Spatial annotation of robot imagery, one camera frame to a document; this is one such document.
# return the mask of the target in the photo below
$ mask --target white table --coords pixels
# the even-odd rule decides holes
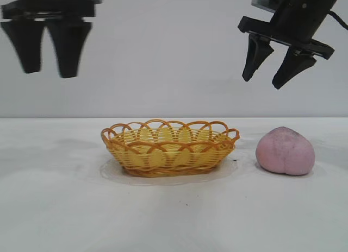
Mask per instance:
[[[169,179],[123,175],[100,139],[146,119],[0,120],[0,251],[347,252],[348,119],[217,119],[241,132],[231,158]],[[255,165],[279,126],[313,143],[310,175]]]

